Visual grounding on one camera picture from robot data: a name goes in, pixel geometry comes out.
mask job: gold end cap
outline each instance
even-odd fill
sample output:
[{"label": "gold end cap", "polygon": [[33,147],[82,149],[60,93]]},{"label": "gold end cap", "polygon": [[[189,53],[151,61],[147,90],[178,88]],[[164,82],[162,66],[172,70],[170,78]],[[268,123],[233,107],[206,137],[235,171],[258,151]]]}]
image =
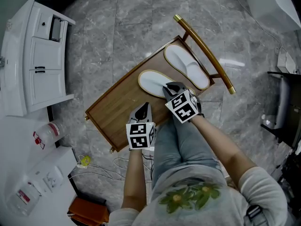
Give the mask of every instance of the gold end cap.
[{"label": "gold end cap", "polygon": [[231,95],[233,95],[233,94],[236,93],[236,91],[235,91],[235,89],[234,89],[233,86],[232,86],[231,88],[229,88],[228,91],[229,91],[229,93],[230,93]]},{"label": "gold end cap", "polygon": [[174,20],[175,20],[176,22],[178,22],[178,21],[181,20],[181,19],[182,19],[181,16],[178,15],[178,14],[176,14],[176,15],[174,16]]}]

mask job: flower graphic on shirt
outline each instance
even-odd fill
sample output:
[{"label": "flower graphic on shirt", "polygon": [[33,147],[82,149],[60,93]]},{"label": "flower graphic on shirt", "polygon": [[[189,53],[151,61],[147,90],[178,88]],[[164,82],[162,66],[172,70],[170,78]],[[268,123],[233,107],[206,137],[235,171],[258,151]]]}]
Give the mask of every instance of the flower graphic on shirt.
[{"label": "flower graphic on shirt", "polygon": [[194,193],[185,187],[179,190],[174,190],[168,192],[165,197],[161,198],[160,204],[167,204],[167,212],[173,213],[179,207],[186,210],[191,210],[192,205],[190,200],[192,199]]},{"label": "flower graphic on shirt", "polygon": [[217,190],[218,188],[218,186],[208,183],[192,186],[191,189],[195,192],[192,197],[192,200],[196,201],[195,208],[199,210],[204,207],[210,197],[217,199],[220,196],[220,192]]}]

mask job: slipper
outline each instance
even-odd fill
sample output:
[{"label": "slipper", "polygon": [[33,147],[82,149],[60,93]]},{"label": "slipper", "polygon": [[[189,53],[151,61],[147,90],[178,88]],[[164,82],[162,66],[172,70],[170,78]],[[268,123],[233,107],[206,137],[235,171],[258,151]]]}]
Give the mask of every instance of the slipper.
[{"label": "slipper", "polygon": [[[138,83],[140,87],[147,93],[159,98],[165,98],[162,88],[163,86],[166,86],[167,83],[173,81],[174,80],[170,79],[166,75],[155,70],[144,70],[138,76]],[[195,95],[192,88],[187,88]]]},{"label": "slipper", "polygon": [[164,49],[166,61],[177,71],[181,72],[198,89],[206,89],[210,85],[208,76],[198,62],[179,45],[170,44]]}]

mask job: curved wooden rail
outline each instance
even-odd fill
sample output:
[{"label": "curved wooden rail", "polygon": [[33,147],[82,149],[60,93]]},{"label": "curved wooden rail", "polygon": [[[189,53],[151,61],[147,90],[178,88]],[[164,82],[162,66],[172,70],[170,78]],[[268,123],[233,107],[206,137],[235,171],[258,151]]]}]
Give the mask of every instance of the curved wooden rail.
[{"label": "curved wooden rail", "polygon": [[200,47],[200,49],[204,52],[204,54],[207,56],[207,58],[210,60],[212,65],[215,67],[216,71],[220,75],[222,81],[225,83],[228,91],[230,94],[235,94],[235,89],[233,84],[231,83],[230,79],[228,78],[226,72],[220,65],[220,63],[217,61],[213,53],[210,51],[210,49],[207,47],[207,45],[202,41],[202,39],[198,36],[198,34],[192,29],[192,27],[178,14],[174,16],[174,20],[181,25],[181,27],[186,31],[186,33],[183,36],[183,39],[186,40],[188,35],[192,37],[192,39],[197,43],[197,45]]}]

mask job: cabinet drawer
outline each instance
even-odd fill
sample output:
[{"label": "cabinet drawer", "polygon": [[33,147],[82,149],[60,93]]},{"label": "cabinet drawer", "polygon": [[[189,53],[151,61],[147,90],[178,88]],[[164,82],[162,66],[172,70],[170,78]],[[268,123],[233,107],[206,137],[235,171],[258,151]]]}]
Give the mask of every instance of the cabinet drawer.
[{"label": "cabinet drawer", "polygon": [[48,40],[53,14],[35,6],[32,7],[31,14],[30,19],[35,19],[33,36]]},{"label": "cabinet drawer", "polygon": [[60,70],[61,68],[62,44],[33,37],[30,51],[30,69]]},{"label": "cabinet drawer", "polygon": [[61,70],[30,70],[32,105],[63,96]]}]

